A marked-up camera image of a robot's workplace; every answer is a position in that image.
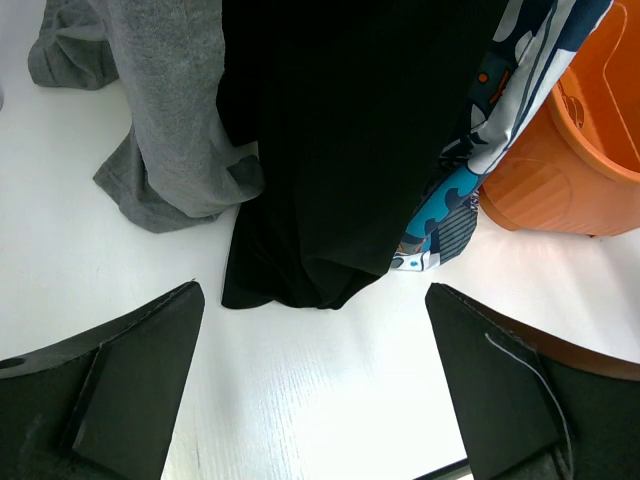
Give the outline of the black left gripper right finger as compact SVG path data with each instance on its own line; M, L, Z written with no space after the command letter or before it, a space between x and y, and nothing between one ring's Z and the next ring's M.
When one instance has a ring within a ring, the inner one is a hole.
M636 479L639 366L452 287L425 297L476 479Z

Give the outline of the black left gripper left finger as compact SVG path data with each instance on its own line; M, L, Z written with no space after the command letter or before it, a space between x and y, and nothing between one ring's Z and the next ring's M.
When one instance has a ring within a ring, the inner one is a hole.
M201 286L186 282L2 360L2 478L160 478L204 307Z

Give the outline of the black shorts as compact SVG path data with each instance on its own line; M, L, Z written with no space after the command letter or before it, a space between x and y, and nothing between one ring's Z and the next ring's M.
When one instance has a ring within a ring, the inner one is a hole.
M463 110L502 1L226 1L216 99L266 186L222 303L338 309L381 278Z

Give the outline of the blue orange patterned shorts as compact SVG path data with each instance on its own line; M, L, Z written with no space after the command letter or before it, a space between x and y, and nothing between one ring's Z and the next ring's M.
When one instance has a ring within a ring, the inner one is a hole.
M393 269L429 270L466 248L477 226L479 188L611 6L609 1L508 1L435 177L394 253Z

